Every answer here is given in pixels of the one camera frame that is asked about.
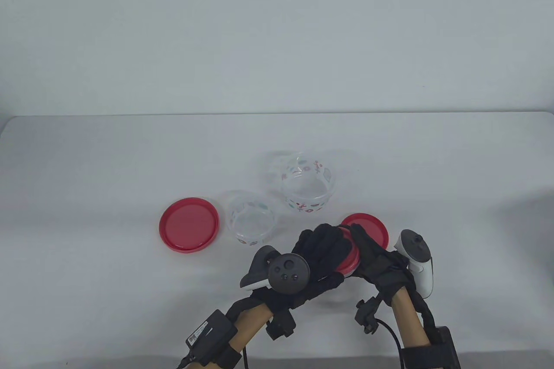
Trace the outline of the person's right hand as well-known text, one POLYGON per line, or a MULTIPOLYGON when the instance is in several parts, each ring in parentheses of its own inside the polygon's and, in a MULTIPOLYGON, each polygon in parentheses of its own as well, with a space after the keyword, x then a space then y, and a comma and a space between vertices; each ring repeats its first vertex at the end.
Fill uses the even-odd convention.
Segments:
POLYGON ((352 277, 363 278, 374 285, 389 306, 401 288, 410 292, 416 290, 407 268, 408 261, 401 254, 382 248, 359 224, 350 225, 349 230, 360 253, 360 263, 352 277))

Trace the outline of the person's left hand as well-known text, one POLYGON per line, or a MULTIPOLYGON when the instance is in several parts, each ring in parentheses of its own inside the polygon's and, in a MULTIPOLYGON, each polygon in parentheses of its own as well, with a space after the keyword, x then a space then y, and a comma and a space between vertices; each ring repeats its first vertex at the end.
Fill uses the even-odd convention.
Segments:
POLYGON ((337 269, 351 250, 352 243, 339 227, 323 223, 314 230, 305 229, 292 250, 293 254, 303 257, 310 267, 310 282, 304 290, 286 295, 273 289, 259 288, 252 292, 251 298, 263 302, 273 315, 298 308, 344 282, 344 275, 337 269))

